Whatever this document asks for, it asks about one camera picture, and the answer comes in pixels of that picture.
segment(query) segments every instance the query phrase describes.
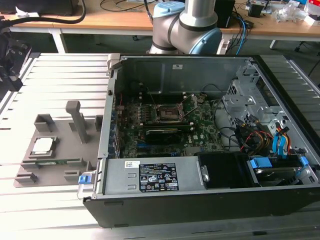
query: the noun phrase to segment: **plastic bag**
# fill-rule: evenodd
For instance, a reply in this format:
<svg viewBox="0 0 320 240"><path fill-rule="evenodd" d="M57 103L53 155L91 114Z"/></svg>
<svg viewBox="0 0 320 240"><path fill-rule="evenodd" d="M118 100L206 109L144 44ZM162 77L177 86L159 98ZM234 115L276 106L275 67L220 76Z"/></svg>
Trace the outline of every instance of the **plastic bag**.
<svg viewBox="0 0 320 240"><path fill-rule="evenodd" d="M274 11L272 16L278 23L289 20L296 22L299 12L299 8L295 7L292 3L288 3L282 9Z"/></svg>

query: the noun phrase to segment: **motherboard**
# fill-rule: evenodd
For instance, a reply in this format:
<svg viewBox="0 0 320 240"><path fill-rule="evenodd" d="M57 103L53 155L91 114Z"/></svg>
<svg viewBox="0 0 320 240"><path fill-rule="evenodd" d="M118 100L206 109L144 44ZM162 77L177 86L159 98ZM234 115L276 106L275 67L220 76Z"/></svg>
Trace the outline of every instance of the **motherboard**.
<svg viewBox="0 0 320 240"><path fill-rule="evenodd" d="M222 151L206 95L145 95L117 108L120 158L193 156Z"/></svg>

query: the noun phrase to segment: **green circuit board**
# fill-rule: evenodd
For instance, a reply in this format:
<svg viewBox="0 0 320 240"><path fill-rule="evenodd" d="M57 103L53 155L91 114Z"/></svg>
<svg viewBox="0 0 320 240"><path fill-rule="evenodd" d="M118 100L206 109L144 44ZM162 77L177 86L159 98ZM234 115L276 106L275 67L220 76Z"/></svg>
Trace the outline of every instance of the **green circuit board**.
<svg viewBox="0 0 320 240"><path fill-rule="evenodd" d="M183 105L170 103L157 106L158 114L156 107L153 104L141 104L138 102L128 103L124 107L121 116L118 116L121 119L119 124L121 139L120 157L179 157L193 156L198 152L222 151L224 148L218 131L213 124L213 114L210 102L206 100L204 96L195 96L197 98L195 100L197 102L196 109L194 109L194 98L192 99L189 97ZM162 111L161 107L169 111L169 115L167 115L169 117L163 116L164 118L162 120L171 121L170 116L176 117L178 114L176 108L180 108L180 106L181 108L183 106L182 115L186 116L182 119L185 126L180 127L180 129L183 130L183 133L180 134L181 139L179 143L148 144L145 139L145 134L149 128L146 127L146 125L152 125L153 122L159 120L159 116L160 118L163 116L161 114L163 114L164 111ZM170 125L168 125L168 127L161 127L161 129L168 129L168 131L172 128L173 127Z"/></svg>

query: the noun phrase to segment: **clutter on desk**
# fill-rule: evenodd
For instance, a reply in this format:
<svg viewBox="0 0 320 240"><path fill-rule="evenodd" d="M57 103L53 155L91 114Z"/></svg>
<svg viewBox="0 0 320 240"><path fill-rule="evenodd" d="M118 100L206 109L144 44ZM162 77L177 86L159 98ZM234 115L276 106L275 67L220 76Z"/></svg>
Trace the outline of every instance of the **clutter on desk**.
<svg viewBox="0 0 320 240"><path fill-rule="evenodd" d="M272 17L279 22L304 20L310 26L320 26L320 0L248 0L245 9L248 16L260 18L262 14L272 14Z"/></svg>
<svg viewBox="0 0 320 240"><path fill-rule="evenodd" d="M282 9L275 10L272 13L272 17L279 22L303 20L306 17L306 13L299 8L295 7L294 3L288 3L284 5Z"/></svg>
<svg viewBox="0 0 320 240"><path fill-rule="evenodd" d="M248 16L253 18L260 18L261 11L265 8L266 4L261 1L254 1L251 3Z"/></svg>
<svg viewBox="0 0 320 240"><path fill-rule="evenodd" d="M307 13L304 21L310 26L320 26L320 0L307 0L304 11Z"/></svg>

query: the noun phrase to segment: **blue latch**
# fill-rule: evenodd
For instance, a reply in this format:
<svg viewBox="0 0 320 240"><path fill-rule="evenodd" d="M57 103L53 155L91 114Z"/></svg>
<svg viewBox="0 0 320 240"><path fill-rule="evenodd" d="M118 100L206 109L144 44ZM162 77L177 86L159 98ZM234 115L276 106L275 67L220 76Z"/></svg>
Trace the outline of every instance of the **blue latch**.
<svg viewBox="0 0 320 240"><path fill-rule="evenodd" d="M280 143L279 143L279 147L278 147L278 155L283 157L284 159L287 158L287 155L285 154L285 147L286 144L286 138L284 138L283 136L281 136L280 138Z"/></svg>
<svg viewBox="0 0 320 240"><path fill-rule="evenodd" d="M309 164L309 162L305 156L300 157L300 162L302 163L303 166L306 166Z"/></svg>
<svg viewBox="0 0 320 240"><path fill-rule="evenodd" d="M91 175L81 175L79 177L79 184L91 184Z"/></svg>
<svg viewBox="0 0 320 240"><path fill-rule="evenodd" d="M255 157L250 160L251 166L253 169L257 168L272 168L272 164L267 157Z"/></svg>

